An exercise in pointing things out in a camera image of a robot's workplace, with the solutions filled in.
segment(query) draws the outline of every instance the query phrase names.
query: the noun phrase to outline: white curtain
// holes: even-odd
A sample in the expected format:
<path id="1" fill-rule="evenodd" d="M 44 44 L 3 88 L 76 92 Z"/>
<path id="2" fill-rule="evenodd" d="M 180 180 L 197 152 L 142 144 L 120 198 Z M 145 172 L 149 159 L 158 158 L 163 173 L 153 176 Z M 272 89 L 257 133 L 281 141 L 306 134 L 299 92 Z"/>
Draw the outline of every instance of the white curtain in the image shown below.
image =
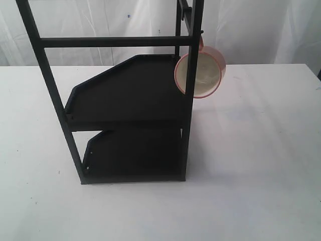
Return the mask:
<path id="1" fill-rule="evenodd" d="M 0 65 L 37 65 L 14 0 L 0 0 Z M 42 37 L 170 36 L 176 0 L 31 0 Z M 206 45 L 229 64 L 321 68 L 321 0 L 205 0 Z M 187 31 L 182 22 L 182 34 Z M 46 50 L 51 65 L 113 65 L 173 47 Z"/>

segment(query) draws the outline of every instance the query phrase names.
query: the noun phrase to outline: mug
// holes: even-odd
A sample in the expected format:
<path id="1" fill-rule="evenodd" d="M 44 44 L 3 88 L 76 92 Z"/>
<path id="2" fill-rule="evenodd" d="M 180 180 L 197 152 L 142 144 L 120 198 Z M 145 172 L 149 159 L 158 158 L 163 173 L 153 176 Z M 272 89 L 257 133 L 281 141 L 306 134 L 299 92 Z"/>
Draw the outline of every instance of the mug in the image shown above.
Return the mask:
<path id="1" fill-rule="evenodd" d="M 188 54 L 176 64 L 174 79 L 179 90 L 185 94 Z M 225 75 L 226 62 L 223 55 L 209 46 L 204 46 L 200 39 L 199 55 L 195 79 L 194 98 L 205 98 L 213 94 L 220 86 Z"/>

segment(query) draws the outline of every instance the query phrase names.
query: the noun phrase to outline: shelving unit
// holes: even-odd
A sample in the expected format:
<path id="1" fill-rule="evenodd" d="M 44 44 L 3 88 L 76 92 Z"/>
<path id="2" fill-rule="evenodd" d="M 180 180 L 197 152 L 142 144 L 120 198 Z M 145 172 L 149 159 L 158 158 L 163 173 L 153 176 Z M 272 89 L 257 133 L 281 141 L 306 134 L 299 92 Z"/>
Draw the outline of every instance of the shelving unit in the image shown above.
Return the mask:
<path id="1" fill-rule="evenodd" d="M 29 2 L 16 2 L 81 183 L 185 181 L 204 0 L 177 0 L 175 36 L 113 38 L 41 38 Z M 138 46 L 175 46 L 175 54 L 134 56 L 75 86 L 63 107 L 45 48 Z M 180 46 L 189 46 L 185 95 L 174 82 Z M 77 131 L 101 131 L 83 161 Z"/>

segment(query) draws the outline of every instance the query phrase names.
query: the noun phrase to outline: black tray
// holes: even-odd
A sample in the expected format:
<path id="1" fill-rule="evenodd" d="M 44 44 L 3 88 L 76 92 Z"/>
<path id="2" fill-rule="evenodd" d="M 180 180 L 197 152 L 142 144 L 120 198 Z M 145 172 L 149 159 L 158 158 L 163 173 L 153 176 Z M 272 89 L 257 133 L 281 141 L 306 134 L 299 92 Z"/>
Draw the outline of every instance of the black tray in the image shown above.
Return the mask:
<path id="1" fill-rule="evenodd" d="M 181 126 L 184 95 L 174 55 L 137 55 L 75 86 L 65 111 L 72 131 Z"/>
<path id="2" fill-rule="evenodd" d="M 129 128 L 103 131 L 87 144 L 87 183 L 182 181 L 181 130 Z"/>

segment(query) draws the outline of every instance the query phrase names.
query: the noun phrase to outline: white tabletop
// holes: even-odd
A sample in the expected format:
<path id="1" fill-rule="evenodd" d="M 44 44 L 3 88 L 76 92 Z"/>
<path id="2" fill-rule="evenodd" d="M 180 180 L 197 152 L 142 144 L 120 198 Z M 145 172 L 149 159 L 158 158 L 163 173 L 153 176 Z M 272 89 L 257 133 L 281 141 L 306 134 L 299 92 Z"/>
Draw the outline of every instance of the white tabletop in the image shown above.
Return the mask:
<path id="1" fill-rule="evenodd" d="M 53 67 L 63 102 L 106 68 Z M 319 241 L 320 86 L 305 65 L 228 66 L 194 102 L 186 182 L 80 185 L 39 68 L 0 67 L 0 240 Z"/>

